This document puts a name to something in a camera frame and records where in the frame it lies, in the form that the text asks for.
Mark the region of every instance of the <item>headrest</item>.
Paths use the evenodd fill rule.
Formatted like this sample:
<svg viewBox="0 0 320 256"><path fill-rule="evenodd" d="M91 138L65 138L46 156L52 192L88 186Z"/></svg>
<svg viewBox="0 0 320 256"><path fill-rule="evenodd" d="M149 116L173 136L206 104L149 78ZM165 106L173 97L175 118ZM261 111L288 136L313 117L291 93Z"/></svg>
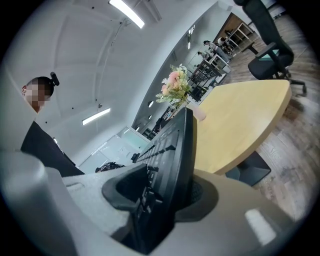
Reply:
<svg viewBox="0 0 320 256"><path fill-rule="evenodd" d="M233 0L238 6L245 6L250 0Z"/></svg>

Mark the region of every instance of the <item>pink vase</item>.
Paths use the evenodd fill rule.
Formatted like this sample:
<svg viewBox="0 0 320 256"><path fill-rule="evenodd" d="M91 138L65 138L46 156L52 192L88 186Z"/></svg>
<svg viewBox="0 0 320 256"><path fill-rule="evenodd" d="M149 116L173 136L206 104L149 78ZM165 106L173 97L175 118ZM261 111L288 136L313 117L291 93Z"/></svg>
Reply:
<svg viewBox="0 0 320 256"><path fill-rule="evenodd" d="M206 113L197 104L194 104L193 102L190 102L186 107L193 111L193 116L199 121L202 121L207 116Z"/></svg>

